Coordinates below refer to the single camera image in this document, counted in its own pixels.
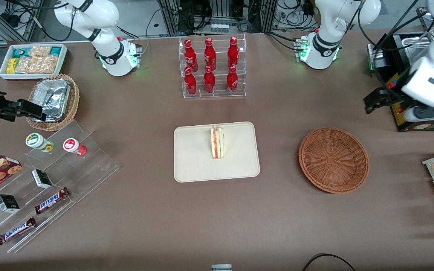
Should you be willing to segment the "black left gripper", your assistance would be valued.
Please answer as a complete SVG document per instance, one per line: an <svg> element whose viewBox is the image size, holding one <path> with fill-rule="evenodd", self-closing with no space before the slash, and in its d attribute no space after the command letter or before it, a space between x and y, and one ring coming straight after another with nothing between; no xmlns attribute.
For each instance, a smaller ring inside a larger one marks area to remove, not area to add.
<svg viewBox="0 0 434 271"><path fill-rule="evenodd" d="M374 110L394 104L400 104L401 108L410 108L410 97L401 91L402 86L402 82L390 81L386 87L374 89L364 98L365 113L371 114Z"/></svg>

